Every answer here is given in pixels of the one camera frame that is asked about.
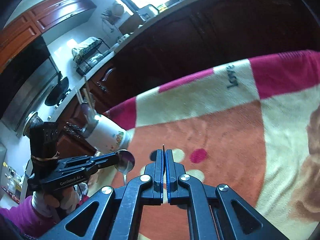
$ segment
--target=spoon handle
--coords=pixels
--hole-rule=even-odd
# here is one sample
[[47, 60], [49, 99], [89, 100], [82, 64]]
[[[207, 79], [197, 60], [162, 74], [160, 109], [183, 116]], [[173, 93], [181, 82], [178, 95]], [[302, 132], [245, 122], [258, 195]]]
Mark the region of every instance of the spoon handle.
[[127, 185], [127, 174], [123, 174], [123, 181], [124, 181], [124, 185]]

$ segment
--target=pink patch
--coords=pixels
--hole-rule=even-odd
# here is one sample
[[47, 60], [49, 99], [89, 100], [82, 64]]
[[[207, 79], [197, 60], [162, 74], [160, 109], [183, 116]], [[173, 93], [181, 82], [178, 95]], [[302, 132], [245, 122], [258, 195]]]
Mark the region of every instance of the pink patch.
[[135, 128], [137, 119], [136, 97], [111, 108], [110, 119], [125, 130]]
[[260, 99], [320, 83], [320, 53], [301, 50], [249, 59]]
[[190, 155], [190, 161], [192, 163], [200, 163], [204, 161], [208, 156], [208, 153], [205, 149], [196, 149]]
[[211, 74], [213, 74], [213, 68], [209, 68], [209, 69], [185, 76], [183, 78], [176, 79], [174, 81], [171, 81], [167, 84], [160, 86], [159, 93], [162, 93], [164, 91], [188, 84], [192, 81], [204, 78], [204, 77], [209, 76]]

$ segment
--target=triangular cutout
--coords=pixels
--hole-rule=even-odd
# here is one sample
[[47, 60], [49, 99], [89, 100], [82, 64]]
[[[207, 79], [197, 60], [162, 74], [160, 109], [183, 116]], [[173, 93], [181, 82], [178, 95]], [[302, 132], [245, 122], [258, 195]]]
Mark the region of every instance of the triangular cutout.
[[77, 236], [83, 237], [91, 223], [95, 212], [99, 207], [99, 202], [94, 201], [79, 213], [73, 220], [66, 224], [66, 230]]
[[253, 217], [238, 201], [232, 200], [231, 205], [245, 235], [249, 235], [262, 227], [262, 224], [255, 217]]

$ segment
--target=black dot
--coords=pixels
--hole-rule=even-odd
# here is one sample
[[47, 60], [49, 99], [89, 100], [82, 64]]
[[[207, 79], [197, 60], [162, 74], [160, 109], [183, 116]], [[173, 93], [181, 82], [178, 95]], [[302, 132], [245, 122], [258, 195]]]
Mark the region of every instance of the black dot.
[[157, 150], [155, 150], [152, 153], [150, 153], [150, 160], [155, 162], [156, 159], [157, 159]]
[[184, 210], [187, 210], [187, 208], [188, 208], [188, 205], [185, 205], [185, 204], [177, 205], [177, 206], [178, 206], [178, 208], [181, 208], [181, 209], [184, 209]]

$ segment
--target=fleece tablecloth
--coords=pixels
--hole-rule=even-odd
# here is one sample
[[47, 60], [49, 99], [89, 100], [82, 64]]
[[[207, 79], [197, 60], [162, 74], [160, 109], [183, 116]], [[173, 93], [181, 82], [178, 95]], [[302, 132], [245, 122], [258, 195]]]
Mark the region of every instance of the fleece tablecloth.
[[[143, 174], [162, 144], [204, 184], [226, 183], [291, 240], [320, 221], [320, 53], [210, 68], [131, 98], [107, 115], [128, 130]], [[97, 187], [123, 185], [109, 169]], [[140, 239], [189, 239], [184, 206], [145, 206]]]

